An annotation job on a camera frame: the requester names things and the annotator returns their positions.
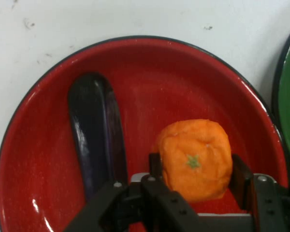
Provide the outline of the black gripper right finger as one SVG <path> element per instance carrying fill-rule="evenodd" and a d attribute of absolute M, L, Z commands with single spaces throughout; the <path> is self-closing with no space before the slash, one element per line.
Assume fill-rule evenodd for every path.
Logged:
<path fill-rule="evenodd" d="M 251 213 L 256 232 L 290 232 L 290 188 L 267 174 L 254 174 L 232 155 L 229 189 L 242 210 Z"/>

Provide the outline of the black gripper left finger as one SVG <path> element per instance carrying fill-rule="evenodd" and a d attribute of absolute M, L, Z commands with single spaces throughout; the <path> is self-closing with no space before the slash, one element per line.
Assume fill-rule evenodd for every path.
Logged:
<path fill-rule="evenodd" d="M 198 216 L 162 180 L 158 153 L 149 155 L 150 172 L 140 182 L 109 181 L 65 228 L 66 232 L 126 232 L 141 222 L 148 232 L 192 232 Z"/>

